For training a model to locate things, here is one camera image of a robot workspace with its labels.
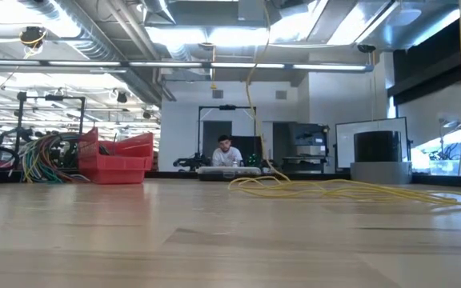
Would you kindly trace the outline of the person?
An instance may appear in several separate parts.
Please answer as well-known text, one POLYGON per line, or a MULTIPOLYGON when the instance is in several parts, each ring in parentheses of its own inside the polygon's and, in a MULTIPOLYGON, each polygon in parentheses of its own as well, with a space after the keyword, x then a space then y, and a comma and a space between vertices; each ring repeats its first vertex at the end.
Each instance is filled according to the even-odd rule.
POLYGON ((227 135, 218 137, 218 148, 214 150, 211 158, 212 166, 235 167, 240 166, 243 156, 240 150, 231 144, 227 135))

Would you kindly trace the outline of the dark grey rectangular case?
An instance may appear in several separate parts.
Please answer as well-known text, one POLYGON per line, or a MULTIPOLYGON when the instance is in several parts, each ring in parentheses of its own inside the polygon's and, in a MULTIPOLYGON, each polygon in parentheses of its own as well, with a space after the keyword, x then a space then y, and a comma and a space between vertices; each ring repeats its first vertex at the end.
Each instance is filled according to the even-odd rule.
POLYGON ((200 181, 230 182, 236 178, 257 178, 262 171, 257 167, 203 166, 197 175, 200 181))

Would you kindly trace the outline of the long ceiling light bar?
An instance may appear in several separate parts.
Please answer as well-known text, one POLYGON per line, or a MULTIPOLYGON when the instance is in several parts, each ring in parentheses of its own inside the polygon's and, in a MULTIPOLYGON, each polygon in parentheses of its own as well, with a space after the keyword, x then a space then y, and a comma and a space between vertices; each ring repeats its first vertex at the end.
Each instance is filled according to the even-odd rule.
POLYGON ((98 67, 98 68, 185 68, 185 69, 266 69, 306 70, 325 72, 371 72, 371 65, 299 64, 299 63, 253 63, 253 62, 160 62, 160 61, 69 61, 0 59, 0 66, 54 66, 54 67, 98 67))

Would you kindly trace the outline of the red plastic bin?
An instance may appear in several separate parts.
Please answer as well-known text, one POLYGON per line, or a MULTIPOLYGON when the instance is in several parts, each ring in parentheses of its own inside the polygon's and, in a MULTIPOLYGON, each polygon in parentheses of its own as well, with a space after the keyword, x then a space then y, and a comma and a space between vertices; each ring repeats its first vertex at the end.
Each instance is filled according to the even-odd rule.
POLYGON ((99 141, 98 128, 78 140, 78 171, 96 184, 138 184, 154 163, 154 135, 99 141))

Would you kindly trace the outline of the grey tape roll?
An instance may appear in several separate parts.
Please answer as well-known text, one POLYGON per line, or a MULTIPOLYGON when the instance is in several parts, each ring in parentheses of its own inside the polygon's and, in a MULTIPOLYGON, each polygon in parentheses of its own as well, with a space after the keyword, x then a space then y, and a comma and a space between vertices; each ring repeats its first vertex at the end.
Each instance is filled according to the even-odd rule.
POLYGON ((410 162, 352 162, 351 180, 385 185, 405 185, 412 181, 410 162))

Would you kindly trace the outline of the clear plastic tub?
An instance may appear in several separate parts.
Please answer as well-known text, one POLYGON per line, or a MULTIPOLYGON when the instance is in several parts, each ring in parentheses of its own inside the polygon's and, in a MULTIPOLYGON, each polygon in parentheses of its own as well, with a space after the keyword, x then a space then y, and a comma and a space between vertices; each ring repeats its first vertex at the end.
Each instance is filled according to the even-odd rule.
POLYGON ((430 161, 431 175, 461 176, 460 160, 430 161))

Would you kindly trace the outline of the black workstation frame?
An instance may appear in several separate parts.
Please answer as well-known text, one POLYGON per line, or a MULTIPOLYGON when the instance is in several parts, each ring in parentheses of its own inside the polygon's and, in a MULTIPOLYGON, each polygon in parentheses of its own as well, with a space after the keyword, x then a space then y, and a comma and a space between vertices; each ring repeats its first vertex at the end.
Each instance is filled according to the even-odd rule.
POLYGON ((231 104, 200 106, 197 152, 208 157, 211 165, 212 154, 218 148, 218 137, 227 135, 232 146, 238 148, 243 156, 240 166, 257 166, 262 148, 256 128, 256 112, 255 107, 231 104))
POLYGON ((18 153, 20 151, 20 145, 21 145, 21 135, 19 133, 20 129, 22 128, 22 123, 23 123, 23 112, 24 112, 24 103, 28 99, 43 99, 49 102, 61 102, 66 99, 70 100, 77 100, 81 102, 81 106, 78 108, 78 111, 80 113, 79 118, 79 124, 78 124, 78 136, 80 137, 83 132, 83 127, 84 127, 84 116, 86 112, 86 98, 85 97, 67 97, 63 95, 55 95, 55 94, 46 94, 45 96, 28 96, 27 92, 21 91, 18 92, 17 94, 17 100, 18 100, 18 108, 16 112, 17 116, 17 130, 18 132, 16 133, 16 143, 15 143, 15 148, 14 152, 18 153))

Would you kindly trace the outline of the black aluminium table frame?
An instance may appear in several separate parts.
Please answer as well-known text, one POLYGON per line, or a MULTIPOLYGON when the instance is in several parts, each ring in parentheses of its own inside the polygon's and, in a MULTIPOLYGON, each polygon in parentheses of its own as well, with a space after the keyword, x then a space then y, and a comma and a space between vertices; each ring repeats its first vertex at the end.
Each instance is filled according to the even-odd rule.
MULTIPOLYGON (((17 183, 20 182, 21 172, 15 171, 11 176, 7 172, 0 172, 0 183, 17 183)), ((288 174, 291 180, 312 180, 326 181, 335 179, 351 180, 349 174, 288 174)), ((198 176, 195 172, 147 172, 145 178, 153 179, 196 179, 198 176)), ((450 186, 461 187, 461 176, 442 176, 413 174, 412 184, 421 184, 429 186, 450 186)))

